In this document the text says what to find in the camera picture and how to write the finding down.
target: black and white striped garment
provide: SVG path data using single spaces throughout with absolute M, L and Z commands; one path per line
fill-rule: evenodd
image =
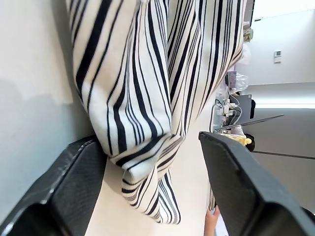
M 159 223 L 181 221 L 170 165 L 241 55 L 245 4 L 67 0 L 79 95 L 104 152 L 125 171 L 122 195 Z

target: hand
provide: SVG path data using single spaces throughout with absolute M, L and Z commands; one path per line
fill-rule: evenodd
M 219 207 L 216 206 L 215 212 L 212 214 L 209 209 L 207 209 L 205 217 L 205 229 L 204 236 L 214 236 L 217 221 L 220 215 Z

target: cable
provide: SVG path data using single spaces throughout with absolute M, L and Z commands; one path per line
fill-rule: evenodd
M 234 97 L 233 95 L 230 95 L 230 96 L 233 97 L 237 101 L 237 105 L 239 106 L 240 105 L 240 101 L 236 97 Z
M 238 111 L 238 112 L 240 112 L 240 114 L 239 114 L 239 116 L 238 116 L 238 118 L 236 119 L 236 121 L 234 122 L 234 124 L 236 124 L 238 121 L 239 121 L 239 119 L 241 118 L 241 115 L 242 115 L 242 113 L 243 113 L 243 110 L 242 110 L 242 108 L 241 107 L 235 107 L 233 110 L 235 110 L 235 111 Z M 235 113 L 235 116 L 232 118 L 232 120 L 231 120 L 231 124 L 233 125 L 233 119 L 236 117 L 236 113 Z
M 222 103 L 216 98 L 215 99 L 215 103 L 213 104 L 212 109 L 211 109 L 210 124 L 209 124 L 209 131 L 210 132 L 211 132 L 211 123 L 212 123 L 213 110 L 214 110 L 215 106 L 217 105 L 217 102 L 221 105 L 221 108 L 223 107 Z

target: plastic bag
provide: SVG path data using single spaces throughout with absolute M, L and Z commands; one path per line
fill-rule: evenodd
M 246 75 L 241 75 L 239 73 L 236 73 L 235 84 L 233 86 L 230 86 L 229 93 L 234 94 L 236 92 L 247 89 L 247 87 L 248 87 L 248 77 Z
M 242 57 L 241 59 L 238 60 L 237 63 L 248 65 L 250 63 L 251 58 L 252 58 L 251 50 L 249 46 L 246 43 L 244 43 Z

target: metal rod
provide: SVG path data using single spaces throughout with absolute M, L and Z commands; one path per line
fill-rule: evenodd
M 260 153 L 260 154 L 267 154 L 267 155 L 289 156 L 289 157 L 300 158 L 300 159 L 315 160 L 315 157 L 311 157 L 311 156 L 299 156 L 299 155 L 282 154 L 282 153 L 267 152 L 267 151 L 252 151 L 252 152 Z

